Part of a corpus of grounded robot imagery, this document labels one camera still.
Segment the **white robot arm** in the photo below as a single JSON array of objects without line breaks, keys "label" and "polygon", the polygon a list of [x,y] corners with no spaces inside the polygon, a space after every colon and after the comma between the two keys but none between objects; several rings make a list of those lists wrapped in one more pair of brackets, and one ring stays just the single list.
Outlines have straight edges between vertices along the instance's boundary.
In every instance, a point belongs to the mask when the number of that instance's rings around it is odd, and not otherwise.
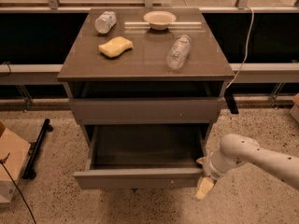
[{"label": "white robot arm", "polygon": [[226,173],[246,162],[299,189],[298,157],[261,148],[256,140],[239,134],[226,134],[220,141],[219,149],[196,162],[203,168],[195,194],[198,200],[203,200]]}]

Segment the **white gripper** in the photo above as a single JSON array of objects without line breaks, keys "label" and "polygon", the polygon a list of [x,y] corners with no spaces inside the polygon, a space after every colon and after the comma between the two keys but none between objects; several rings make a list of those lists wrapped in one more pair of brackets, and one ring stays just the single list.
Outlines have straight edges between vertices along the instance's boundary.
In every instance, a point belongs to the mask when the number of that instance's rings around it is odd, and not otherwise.
[{"label": "white gripper", "polygon": [[214,151],[206,157],[197,159],[196,162],[203,165],[204,174],[207,176],[199,179],[195,194],[198,200],[203,200],[213,189],[215,185],[213,180],[223,177],[231,169],[231,163],[220,151]]}]

